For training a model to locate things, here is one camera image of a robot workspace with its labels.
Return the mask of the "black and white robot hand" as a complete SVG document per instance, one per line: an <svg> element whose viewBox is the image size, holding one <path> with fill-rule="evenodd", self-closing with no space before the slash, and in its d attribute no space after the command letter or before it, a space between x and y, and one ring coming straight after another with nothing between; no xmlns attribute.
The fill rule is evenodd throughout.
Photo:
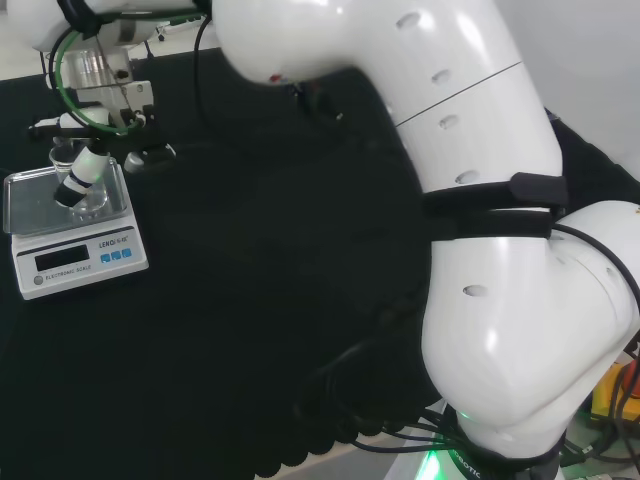
<svg viewBox="0 0 640 480"><path fill-rule="evenodd" d="M65 207L77 206L99 180L119 148L125 150L124 170L129 173L164 167L177 158L177 152L158 125L155 107L122 109L115 125L113 115L103 106L82 108L77 112L37 121L28 128L33 140L50 138L58 146L69 143L76 155L70 169L54 194Z"/></svg>

